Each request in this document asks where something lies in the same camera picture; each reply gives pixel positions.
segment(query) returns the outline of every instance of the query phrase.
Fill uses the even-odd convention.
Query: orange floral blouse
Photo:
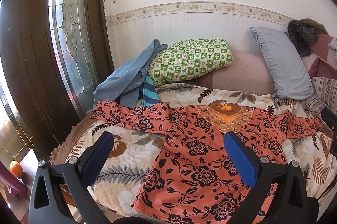
[[[179,108],[162,102],[130,108],[100,101],[91,117],[166,136],[132,206],[176,224],[226,223],[249,193],[224,150],[226,132],[234,131],[259,157],[285,164],[281,141],[321,131],[319,119],[298,118],[288,110],[272,115],[222,100]],[[272,185],[255,223],[263,220],[275,190]]]

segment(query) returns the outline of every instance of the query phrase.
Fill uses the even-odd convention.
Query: orange
[[[18,179],[21,179],[23,177],[23,169],[20,163],[18,163],[17,161],[13,160],[9,165],[9,169],[11,173]]]

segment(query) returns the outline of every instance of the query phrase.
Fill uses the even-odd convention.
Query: metal screw
[[[267,157],[260,157],[260,161],[262,163],[268,163],[269,162],[269,159]]]
[[[45,160],[41,160],[41,161],[39,162],[39,167],[43,167],[43,166],[45,166]]]
[[[77,162],[77,160],[78,160],[78,158],[77,157],[71,157],[70,159],[69,159],[69,163],[70,164],[74,164],[74,163],[76,163]]]
[[[298,164],[298,162],[297,162],[297,161],[293,160],[293,161],[292,161],[292,166],[294,166],[294,167],[298,167],[298,166],[299,166],[299,164]]]

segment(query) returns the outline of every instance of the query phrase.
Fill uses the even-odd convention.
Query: teal striped fabric
[[[151,106],[158,102],[158,94],[149,73],[147,73],[144,81],[142,106]]]

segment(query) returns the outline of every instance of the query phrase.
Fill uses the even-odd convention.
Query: pink cushion
[[[310,46],[311,51],[318,57],[326,61],[329,53],[328,44],[331,43],[332,39],[334,38],[329,35],[321,33],[318,42],[315,45]]]
[[[310,79],[313,77],[316,77],[318,67],[320,64],[320,59],[318,58],[318,56],[312,53],[308,57],[302,57],[302,61],[304,63],[305,68],[307,69],[309,73]]]
[[[197,84],[222,90],[235,90],[255,95],[274,94],[273,79],[262,54],[231,50],[233,62],[228,68],[221,68],[201,76]]]

